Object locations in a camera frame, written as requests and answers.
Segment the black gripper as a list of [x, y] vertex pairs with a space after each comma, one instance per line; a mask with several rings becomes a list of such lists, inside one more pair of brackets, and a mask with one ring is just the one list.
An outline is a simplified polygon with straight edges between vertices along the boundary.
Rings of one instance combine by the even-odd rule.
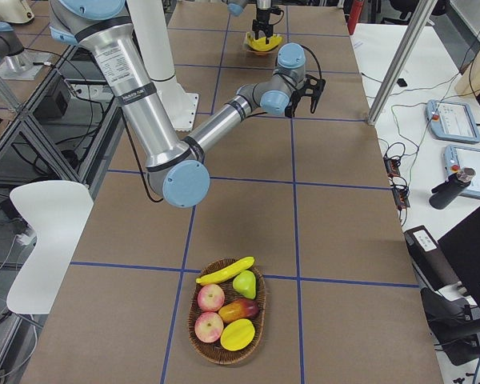
[[274, 25], [270, 24], [269, 20], [257, 20], [252, 21], [252, 31], [255, 36], [259, 36], [260, 32], [263, 32], [265, 36], [272, 36], [274, 34]]

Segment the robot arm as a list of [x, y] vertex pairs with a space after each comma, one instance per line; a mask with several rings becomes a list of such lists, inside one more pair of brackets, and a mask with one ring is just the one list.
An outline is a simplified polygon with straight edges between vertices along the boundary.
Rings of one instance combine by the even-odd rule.
[[226, 0], [223, 1], [232, 16], [239, 17], [245, 10], [252, 10], [254, 15], [247, 30], [254, 38], [271, 38], [274, 35], [273, 15], [280, 14], [280, 9], [269, 0]]
[[195, 206], [206, 196], [210, 175], [203, 161], [209, 148], [257, 108], [292, 116], [307, 80], [303, 47], [287, 43], [269, 81], [242, 86], [217, 113], [179, 138], [145, 68], [146, 53], [135, 45], [152, 36], [158, 62], [172, 59], [160, 1], [52, 1], [50, 29], [53, 38], [92, 53], [146, 152], [151, 189], [176, 207]]

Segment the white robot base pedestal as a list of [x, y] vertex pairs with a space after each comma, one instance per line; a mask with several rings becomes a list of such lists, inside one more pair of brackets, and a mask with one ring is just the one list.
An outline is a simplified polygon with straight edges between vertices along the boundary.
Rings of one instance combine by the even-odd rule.
[[162, 2], [131, 0], [127, 5], [143, 63], [173, 128], [192, 130], [199, 95], [186, 92], [177, 80]]

